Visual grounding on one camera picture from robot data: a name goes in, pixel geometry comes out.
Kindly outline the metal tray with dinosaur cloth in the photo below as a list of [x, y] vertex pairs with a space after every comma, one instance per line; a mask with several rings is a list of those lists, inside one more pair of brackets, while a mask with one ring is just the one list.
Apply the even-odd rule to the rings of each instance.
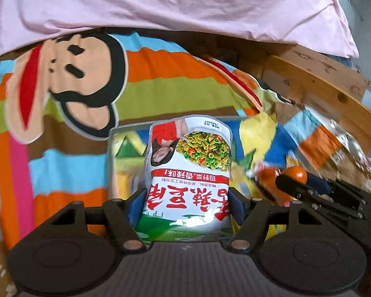
[[[232, 131], [233, 162], [240, 165], [249, 179], [264, 168], [283, 170], [300, 166], [297, 145], [284, 127], [267, 114], [253, 117], [217, 118]], [[128, 198], [144, 182], [145, 156], [151, 122], [117, 127], [108, 142], [110, 198]]]

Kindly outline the yellow snack pack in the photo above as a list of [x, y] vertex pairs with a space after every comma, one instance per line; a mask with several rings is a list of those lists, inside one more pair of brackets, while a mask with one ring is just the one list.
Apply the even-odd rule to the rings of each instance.
[[[232, 162], [230, 186], [236, 188], [247, 199], [260, 197], [269, 200], [273, 205], [278, 205], [275, 197], [273, 197], [263, 186], [260, 186], [258, 182], [256, 183], [254, 178], [249, 179], [245, 174], [244, 169], [236, 162]], [[231, 217], [231, 225], [233, 233], [236, 234], [240, 229], [240, 225], [234, 220], [234, 217]], [[285, 232], [286, 228], [287, 226], [285, 224], [269, 225], [269, 230], [265, 240]]]

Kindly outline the pink bed sheet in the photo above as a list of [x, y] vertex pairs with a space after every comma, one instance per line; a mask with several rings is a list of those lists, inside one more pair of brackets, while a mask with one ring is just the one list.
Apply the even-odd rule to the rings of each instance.
[[198, 31], [359, 55], [338, 0], [0, 0], [0, 56], [95, 27]]

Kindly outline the wooden cabinet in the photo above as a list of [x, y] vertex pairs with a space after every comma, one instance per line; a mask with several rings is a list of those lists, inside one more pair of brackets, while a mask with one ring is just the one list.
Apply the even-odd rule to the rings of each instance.
[[337, 60], [296, 44], [266, 43], [268, 55], [278, 56], [310, 71], [371, 107], [371, 81]]

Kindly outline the brown monkey print blanket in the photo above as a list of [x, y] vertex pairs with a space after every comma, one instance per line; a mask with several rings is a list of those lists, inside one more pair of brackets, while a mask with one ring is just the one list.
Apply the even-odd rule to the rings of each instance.
[[156, 241], [118, 251], [85, 207], [110, 198], [117, 127], [202, 115], [267, 114], [305, 171], [338, 179], [339, 141], [265, 82], [180, 45], [100, 30], [0, 59], [0, 296], [362, 296], [371, 251], [293, 197], [285, 232], [255, 251], [221, 241]]

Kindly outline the small orange mandarin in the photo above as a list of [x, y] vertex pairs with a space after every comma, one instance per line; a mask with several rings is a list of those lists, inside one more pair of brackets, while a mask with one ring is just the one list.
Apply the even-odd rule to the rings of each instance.
[[306, 184], [308, 180], [308, 174], [303, 169], [303, 167], [300, 166], [292, 166], [289, 168], [284, 169], [282, 172], [283, 175], [289, 176], [293, 180], [301, 183], [301, 184]]

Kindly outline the orange chicken foot pack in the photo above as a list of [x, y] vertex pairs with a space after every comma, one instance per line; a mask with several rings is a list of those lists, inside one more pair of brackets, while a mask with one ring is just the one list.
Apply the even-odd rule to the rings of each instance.
[[258, 185], [271, 197], [279, 206], [288, 207], [293, 197], [278, 189], [275, 180], [281, 174], [278, 168], [264, 168], [256, 173]]

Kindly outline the white green vegetable snack bag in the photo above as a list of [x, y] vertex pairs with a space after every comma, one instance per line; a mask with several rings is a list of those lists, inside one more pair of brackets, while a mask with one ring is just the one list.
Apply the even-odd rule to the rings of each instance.
[[231, 129], [210, 116], [180, 117], [150, 127], [147, 196], [136, 226], [146, 243], [231, 237], [231, 141]]

